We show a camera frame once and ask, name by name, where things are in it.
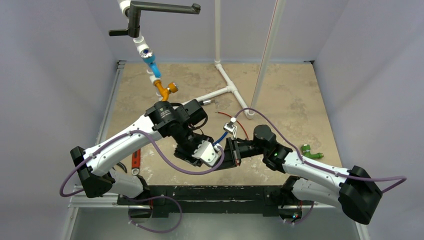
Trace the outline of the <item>blue cable lock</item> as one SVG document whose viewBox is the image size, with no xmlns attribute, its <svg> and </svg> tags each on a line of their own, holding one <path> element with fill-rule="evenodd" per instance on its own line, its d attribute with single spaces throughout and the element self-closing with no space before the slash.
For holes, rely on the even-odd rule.
<svg viewBox="0 0 424 240">
<path fill-rule="evenodd" d="M 219 101 L 218 100 L 215 100 L 215 99 L 206 99 L 206 100 L 201 100 L 200 102 L 199 102 L 202 106 L 205 106 L 205 105 L 209 105 L 209 104 L 212 104 L 212 103 L 214 103 L 215 104 L 215 107 L 217 108 L 218 107 L 218 103 L 219 103 Z M 225 113 L 225 112 L 222 112 L 222 111 L 216 111 L 216 113 L 218 113 L 218 114 L 222 114 L 222 115 L 226 115 L 227 116 L 227 114 Z M 222 134 L 222 136 L 221 137 L 219 137 L 218 138 L 218 140 L 216 140 L 215 142 L 213 142 L 213 146 L 215 146 L 215 145 L 217 145 L 217 144 L 219 144 L 222 140 L 224 140 L 224 138 L 227 136 L 227 132 L 225 131 L 223 134 Z"/>
</svg>

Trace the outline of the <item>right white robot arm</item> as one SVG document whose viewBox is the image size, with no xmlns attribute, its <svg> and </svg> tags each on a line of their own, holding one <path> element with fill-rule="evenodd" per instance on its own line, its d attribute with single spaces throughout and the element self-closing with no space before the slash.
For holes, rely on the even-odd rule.
<svg viewBox="0 0 424 240">
<path fill-rule="evenodd" d="M 383 192 L 368 172 L 355 165 L 343 168 L 299 155 L 277 141 L 268 125 L 254 128 L 253 138 L 226 138 L 221 169 L 234 168 L 245 158 L 262 156 L 272 171 L 289 174 L 280 196 L 288 204 L 297 201 L 319 202 L 339 208 L 353 221 L 368 225 Z"/>
</svg>

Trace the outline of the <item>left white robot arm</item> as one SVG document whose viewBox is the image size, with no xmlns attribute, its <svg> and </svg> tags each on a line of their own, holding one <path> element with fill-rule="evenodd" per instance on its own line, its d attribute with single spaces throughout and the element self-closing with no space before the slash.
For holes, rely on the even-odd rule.
<svg viewBox="0 0 424 240">
<path fill-rule="evenodd" d="M 186 104 L 158 101 L 130 126 L 108 140 L 84 149 L 70 151 L 77 173 L 88 198 L 105 193 L 129 197 L 138 205 L 149 199 L 147 184 L 140 176 L 115 171 L 114 166 L 148 144 L 171 137 L 176 143 L 174 156 L 194 166 L 214 167 L 219 162 L 220 150 L 214 140 L 195 133 L 195 125 L 205 124 L 208 115 L 193 99 Z"/>
</svg>

